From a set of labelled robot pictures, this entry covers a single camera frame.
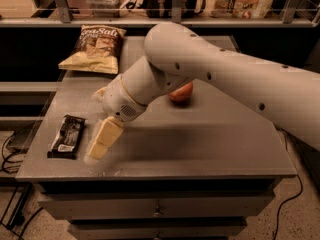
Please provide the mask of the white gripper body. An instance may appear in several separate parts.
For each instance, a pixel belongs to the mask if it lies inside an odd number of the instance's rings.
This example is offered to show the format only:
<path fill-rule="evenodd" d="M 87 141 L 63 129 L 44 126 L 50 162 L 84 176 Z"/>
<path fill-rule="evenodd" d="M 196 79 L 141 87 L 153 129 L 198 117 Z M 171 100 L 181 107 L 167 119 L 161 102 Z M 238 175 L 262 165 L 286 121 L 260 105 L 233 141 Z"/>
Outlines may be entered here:
<path fill-rule="evenodd" d="M 102 108 L 109 115 L 122 122 L 130 122 L 146 111 L 146 105 L 138 104 L 125 89 L 122 76 L 118 75 L 105 89 Z"/>

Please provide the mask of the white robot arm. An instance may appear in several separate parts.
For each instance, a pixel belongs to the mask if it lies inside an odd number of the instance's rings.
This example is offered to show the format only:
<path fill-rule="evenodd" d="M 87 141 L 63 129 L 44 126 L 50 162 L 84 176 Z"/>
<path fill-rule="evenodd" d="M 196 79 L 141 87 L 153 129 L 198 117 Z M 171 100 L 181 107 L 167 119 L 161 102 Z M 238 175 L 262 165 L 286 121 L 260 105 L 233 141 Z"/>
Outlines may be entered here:
<path fill-rule="evenodd" d="M 202 80 L 320 149 L 317 73 L 219 48 L 190 29 L 161 23 L 144 39 L 145 55 L 95 96 L 108 117 L 94 129 L 85 160 L 100 160 L 156 98 Z"/>

